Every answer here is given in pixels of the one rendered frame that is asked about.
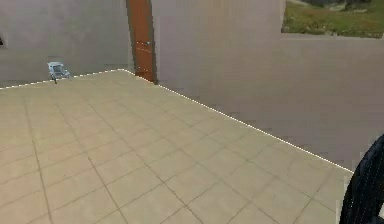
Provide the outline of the brown wooden room door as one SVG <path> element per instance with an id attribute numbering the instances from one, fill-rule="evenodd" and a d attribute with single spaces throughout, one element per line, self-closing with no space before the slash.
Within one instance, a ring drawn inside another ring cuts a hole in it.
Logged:
<path id="1" fill-rule="evenodd" d="M 157 83 L 151 0 L 126 0 L 136 76 Z"/>

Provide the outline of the pale blue small chair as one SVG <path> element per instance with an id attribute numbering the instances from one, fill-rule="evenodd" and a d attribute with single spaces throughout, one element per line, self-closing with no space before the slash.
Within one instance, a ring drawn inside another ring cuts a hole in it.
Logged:
<path id="1" fill-rule="evenodd" d="M 58 77 L 70 78 L 71 74 L 68 70 L 64 68 L 64 64 L 61 62 L 48 62 L 48 69 L 51 76 L 51 79 L 54 82 L 57 82 Z"/>

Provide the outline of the window with green view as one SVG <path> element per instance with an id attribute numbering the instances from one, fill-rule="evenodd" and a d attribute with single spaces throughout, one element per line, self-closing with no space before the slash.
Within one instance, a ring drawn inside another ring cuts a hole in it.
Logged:
<path id="1" fill-rule="evenodd" d="M 281 32 L 384 39 L 384 0 L 286 0 Z"/>

